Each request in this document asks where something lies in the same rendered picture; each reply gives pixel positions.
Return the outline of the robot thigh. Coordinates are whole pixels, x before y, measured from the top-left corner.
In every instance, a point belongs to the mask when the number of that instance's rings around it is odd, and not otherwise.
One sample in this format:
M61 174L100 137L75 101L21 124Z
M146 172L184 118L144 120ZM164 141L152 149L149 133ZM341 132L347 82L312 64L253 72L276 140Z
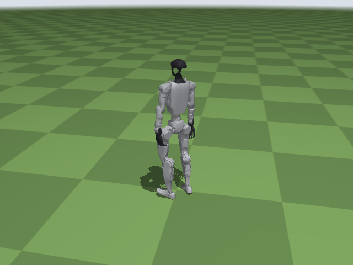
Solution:
M162 164L164 164L165 161L169 161L172 164L172 168L174 166L174 160L172 158L168 158L168 151L169 151L169 141L172 136L172 127L171 126L166 126L162 128L162 133L161 137L163 139L163 143L166 146L160 146L157 143L157 149L158 149L158 154L161 159Z
M181 152L181 162L189 163L189 155L188 155L188 143L189 143L189 133L191 131L191 126L187 123L184 123L184 130L178 133L180 152Z

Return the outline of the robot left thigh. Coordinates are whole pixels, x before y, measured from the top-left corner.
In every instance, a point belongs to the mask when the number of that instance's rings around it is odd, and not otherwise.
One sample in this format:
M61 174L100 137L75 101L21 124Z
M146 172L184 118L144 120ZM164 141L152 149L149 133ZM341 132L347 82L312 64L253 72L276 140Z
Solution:
M162 164L164 164L165 161L169 161L172 164L172 168L174 166L174 160L172 158L168 158L168 151L169 151L169 141L172 136L172 127L171 126L166 126L162 128L162 133L161 137L163 139L163 143L166 146L160 146L157 143L157 149L158 149L158 154L161 159Z

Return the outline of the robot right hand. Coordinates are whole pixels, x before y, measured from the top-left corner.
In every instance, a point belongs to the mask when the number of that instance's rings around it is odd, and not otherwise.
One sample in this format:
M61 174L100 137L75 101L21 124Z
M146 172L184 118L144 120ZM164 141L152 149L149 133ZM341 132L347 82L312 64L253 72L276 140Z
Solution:
M193 134L193 138L195 137L195 128L194 128L194 119L193 119L193 121L192 121L192 124L189 124L188 123L188 125L189 126L191 126L191 131L190 131L190 133L189 133L189 138L190 138L190 135L191 135L191 139L192 139L192 134Z

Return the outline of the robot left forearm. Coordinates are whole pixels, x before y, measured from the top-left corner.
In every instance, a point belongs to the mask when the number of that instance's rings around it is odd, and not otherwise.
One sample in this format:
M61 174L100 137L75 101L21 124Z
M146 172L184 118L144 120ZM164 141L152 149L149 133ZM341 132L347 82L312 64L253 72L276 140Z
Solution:
M158 129L162 129L162 119L163 119L163 114L161 114L161 109L159 106L156 106L156 120L155 120L155 128L154 131L158 133Z

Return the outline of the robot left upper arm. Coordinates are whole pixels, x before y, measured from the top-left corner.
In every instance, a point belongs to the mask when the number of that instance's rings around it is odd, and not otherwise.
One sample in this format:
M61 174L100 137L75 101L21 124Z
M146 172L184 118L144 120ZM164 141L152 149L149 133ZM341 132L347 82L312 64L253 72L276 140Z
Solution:
M165 104L167 100L167 93L170 91L170 83L161 84L158 88L159 90L159 107L161 109L161 113L165 111Z

